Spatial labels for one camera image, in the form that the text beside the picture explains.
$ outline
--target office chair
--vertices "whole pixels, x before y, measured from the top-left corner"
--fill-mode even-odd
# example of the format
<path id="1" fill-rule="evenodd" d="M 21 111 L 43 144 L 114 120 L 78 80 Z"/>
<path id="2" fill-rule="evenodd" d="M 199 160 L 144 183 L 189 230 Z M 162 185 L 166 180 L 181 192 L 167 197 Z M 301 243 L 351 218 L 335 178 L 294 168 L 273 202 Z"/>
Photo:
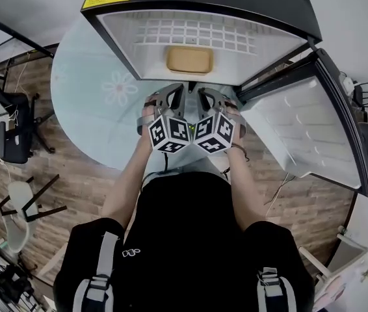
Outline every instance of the office chair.
<path id="1" fill-rule="evenodd" d="M 35 101 L 40 96 L 36 94 L 29 100 L 25 94 L 6 93 L 0 88 L 0 159 L 9 163 L 23 164 L 33 155 L 31 145 L 33 137 L 48 153 L 54 153 L 54 148 L 49 148 L 42 137 L 39 126 L 54 115 L 51 110 L 43 117 L 35 118 Z M 8 130 L 9 117 L 17 112 L 18 126 Z"/>

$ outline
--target round table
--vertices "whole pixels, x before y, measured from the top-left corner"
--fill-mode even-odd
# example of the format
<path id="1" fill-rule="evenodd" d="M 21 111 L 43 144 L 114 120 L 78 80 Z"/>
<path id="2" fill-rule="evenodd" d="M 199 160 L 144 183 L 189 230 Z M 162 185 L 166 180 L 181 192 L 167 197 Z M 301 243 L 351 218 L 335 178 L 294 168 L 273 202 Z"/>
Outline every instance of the round table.
<path id="1" fill-rule="evenodd" d="M 51 71 L 51 99 L 55 114 L 68 138 L 92 159 L 123 170 L 138 142 L 137 118 L 147 96 L 179 81 L 137 81 L 117 56 L 80 15 L 62 39 Z M 230 86 L 198 83 L 186 91 L 184 118 L 198 121 L 196 89 L 216 89 L 236 99 Z M 168 168 L 177 168 L 206 157 L 191 144 L 168 154 Z M 147 172 L 164 170 L 164 155 L 154 151 Z"/>

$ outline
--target person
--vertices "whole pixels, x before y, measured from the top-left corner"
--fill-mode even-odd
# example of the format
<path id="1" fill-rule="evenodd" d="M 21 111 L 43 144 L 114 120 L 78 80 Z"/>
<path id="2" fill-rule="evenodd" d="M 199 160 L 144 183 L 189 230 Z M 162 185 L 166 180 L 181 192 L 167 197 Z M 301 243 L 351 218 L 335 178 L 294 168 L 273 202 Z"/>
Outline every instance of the person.
<path id="1" fill-rule="evenodd" d="M 142 115 L 153 111 L 153 106 L 144 107 Z M 239 114 L 231 107 L 228 112 Z M 157 175 L 141 191 L 152 152 L 145 127 L 103 204 L 101 218 L 72 229 L 54 284 L 57 311 L 72 311 L 79 284 L 96 274 L 105 232 L 118 236 L 109 280 L 113 311 L 258 311 L 257 284 L 264 267 L 276 268 L 289 281 L 297 311 L 311 311 L 313 280 L 291 232 L 266 222 L 239 126 L 233 143 L 236 146 L 226 151 L 231 184 L 211 165 L 200 168 L 193 163 L 179 174 L 172 170 Z M 135 220 L 123 244 L 136 203 Z"/>

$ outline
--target chair leg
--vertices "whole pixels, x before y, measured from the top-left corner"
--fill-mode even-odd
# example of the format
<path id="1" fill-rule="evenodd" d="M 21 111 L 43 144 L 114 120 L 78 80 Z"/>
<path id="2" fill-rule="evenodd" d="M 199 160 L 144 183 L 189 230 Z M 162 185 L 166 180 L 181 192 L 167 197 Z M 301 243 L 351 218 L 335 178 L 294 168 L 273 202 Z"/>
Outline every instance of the chair leg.
<path id="1" fill-rule="evenodd" d="M 319 281 L 322 281 L 322 282 L 325 282 L 326 280 L 324 279 L 324 277 L 321 276 L 320 274 L 317 274 L 316 275 L 316 278 L 319 280 Z"/>
<path id="2" fill-rule="evenodd" d="M 46 122 L 50 117 L 52 117 L 55 114 L 54 110 L 49 111 L 45 116 L 37 117 L 35 119 L 35 122 L 37 126 L 40 126 L 42 123 Z"/>
<path id="3" fill-rule="evenodd" d="M 350 239 L 346 236 L 340 235 L 340 233 L 337 234 L 337 238 L 340 239 L 341 241 L 345 242 L 346 244 L 350 245 L 351 247 L 354 247 L 354 248 L 357 248 L 357 249 L 363 250 L 363 251 L 368 250 L 367 247 L 358 244 L 357 242 L 355 242 L 354 240 L 352 240 L 352 239 Z"/>
<path id="4" fill-rule="evenodd" d="M 5 205 L 6 202 L 8 202 L 10 200 L 10 196 L 7 196 L 5 199 L 3 199 L 1 202 L 0 202 L 0 207 L 3 207 Z"/>
<path id="5" fill-rule="evenodd" d="M 27 209 L 33 205 L 33 203 L 47 190 L 51 187 L 51 185 L 53 183 L 55 183 L 57 181 L 57 179 L 60 177 L 59 174 L 57 174 L 52 180 L 50 180 L 48 182 L 48 184 L 46 186 L 44 186 L 43 188 L 41 188 L 34 196 L 31 200 L 29 200 L 23 207 L 22 207 L 22 211 L 26 212 Z"/>
<path id="6" fill-rule="evenodd" d="M 7 216 L 7 215 L 16 215 L 17 213 L 18 212 L 16 210 L 13 210 L 13 211 L 2 211 L 2 209 L 1 209 L 2 217 Z"/>
<path id="7" fill-rule="evenodd" d="M 308 259 L 308 261 L 310 263 L 312 263 L 318 270 L 320 270 L 320 272 L 322 272 L 322 274 L 324 276 L 326 276 L 327 278 L 329 278 L 332 273 L 320 262 L 318 261 L 314 255 L 312 255 L 311 253 L 309 253 L 305 248 L 303 248 L 302 246 L 298 249 L 298 251 Z"/>
<path id="8" fill-rule="evenodd" d="M 38 141 L 38 143 L 41 145 L 41 147 L 43 147 L 46 150 L 46 152 L 48 152 L 48 153 L 55 153 L 55 148 L 48 147 L 46 141 L 44 140 L 44 138 L 41 135 L 41 132 L 38 130 L 38 128 L 36 128 L 33 131 L 33 136 Z"/>
<path id="9" fill-rule="evenodd" d="M 5 68 L 5 74 L 3 76 L 2 92 L 5 92 L 5 86 L 7 85 L 8 65 L 9 65 L 9 62 L 7 64 L 7 67 Z"/>
<path id="10" fill-rule="evenodd" d="M 42 269 L 36 274 L 38 277 L 42 277 L 47 274 L 55 265 L 60 261 L 62 256 L 66 253 L 67 242 L 58 250 L 58 252 L 42 267 Z"/>
<path id="11" fill-rule="evenodd" d="M 38 94 L 35 94 L 32 98 L 31 98 L 31 111 L 29 112 L 29 118 L 31 119 L 31 121 L 34 123 L 34 119 L 35 119 L 35 101 L 40 98 L 40 96 Z"/>
<path id="12" fill-rule="evenodd" d="M 43 213 L 38 213 L 38 214 L 35 214 L 35 215 L 31 215 L 31 216 L 27 217 L 27 222 L 32 222 L 32 221 L 38 220 L 39 218 L 43 218 L 43 217 L 46 217 L 46 216 L 49 216 L 49 215 L 52 215 L 52 214 L 55 214 L 55 213 L 59 213 L 61 211 L 65 211 L 66 209 L 67 209 L 67 206 L 63 205 L 62 207 L 52 209 L 50 211 L 44 211 Z"/>

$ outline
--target black chair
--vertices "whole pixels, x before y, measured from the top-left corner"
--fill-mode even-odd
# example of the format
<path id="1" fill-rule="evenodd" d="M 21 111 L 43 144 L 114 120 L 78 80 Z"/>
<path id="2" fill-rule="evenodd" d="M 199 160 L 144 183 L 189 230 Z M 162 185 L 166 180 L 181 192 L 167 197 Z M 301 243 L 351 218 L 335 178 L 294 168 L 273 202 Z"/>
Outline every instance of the black chair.
<path id="1" fill-rule="evenodd" d="M 32 98 L 30 107 L 29 100 L 25 94 L 6 93 L 0 88 L 0 117 L 4 114 L 12 116 L 18 110 L 16 117 L 18 126 L 14 129 L 6 131 L 6 123 L 4 121 L 0 122 L 0 158 L 3 161 L 18 164 L 26 163 L 28 158 L 33 155 L 31 151 L 33 137 L 48 153 L 55 152 L 54 148 L 47 146 L 38 129 L 43 122 L 54 115 L 54 110 L 51 110 L 43 117 L 35 118 L 35 101 L 39 97 L 36 94 Z"/>
<path id="2" fill-rule="evenodd" d="M 29 296 L 34 294 L 34 289 L 27 276 L 16 266 L 8 265 L 4 272 L 0 273 L 0 298 L 6 303 L 18 304 L 23 293 Z"/>

